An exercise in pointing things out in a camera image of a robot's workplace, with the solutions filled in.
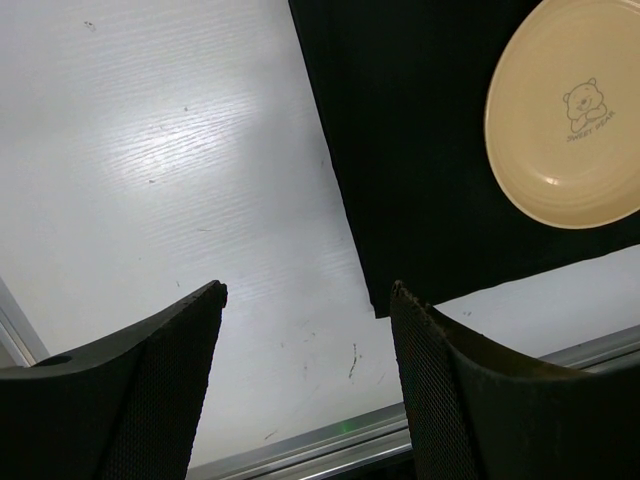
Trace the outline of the beige plate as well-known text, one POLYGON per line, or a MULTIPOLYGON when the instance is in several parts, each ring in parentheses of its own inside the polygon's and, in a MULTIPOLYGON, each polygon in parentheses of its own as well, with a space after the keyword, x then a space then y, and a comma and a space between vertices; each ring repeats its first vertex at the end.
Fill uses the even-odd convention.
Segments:
POLYGON ((484 136, 502 192, 537 222, 576 230, 635 214, 638 3, 540 3, 496 66, 484 136))

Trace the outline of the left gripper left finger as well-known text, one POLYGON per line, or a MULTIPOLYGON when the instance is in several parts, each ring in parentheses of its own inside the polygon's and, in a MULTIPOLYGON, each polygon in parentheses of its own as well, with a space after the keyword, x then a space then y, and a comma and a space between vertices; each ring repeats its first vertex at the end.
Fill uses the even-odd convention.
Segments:
POLYGON ((2 478, 185 478, 227 298, 214 280, 106 337, 2 369, 2 478))

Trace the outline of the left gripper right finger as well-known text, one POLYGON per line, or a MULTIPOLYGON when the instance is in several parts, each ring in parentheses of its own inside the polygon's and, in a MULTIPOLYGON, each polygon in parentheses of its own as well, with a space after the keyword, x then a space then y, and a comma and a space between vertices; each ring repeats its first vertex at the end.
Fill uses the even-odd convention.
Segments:
POLYGON ((584 372, 505 347, 393 285, 390 316, 421 479, 635 479, 639 369, 584 372))

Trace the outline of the black cloth placemat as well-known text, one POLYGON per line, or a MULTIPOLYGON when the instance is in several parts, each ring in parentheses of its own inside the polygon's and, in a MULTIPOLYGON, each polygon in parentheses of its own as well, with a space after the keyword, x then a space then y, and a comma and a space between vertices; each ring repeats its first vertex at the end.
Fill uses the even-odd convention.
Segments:
POLYGON ((440 304, 639 241, 639 219, 567 231, 491 173, 489 81, 531 1, 294 1, 332 166, 377 317, 395 281, 440 304))

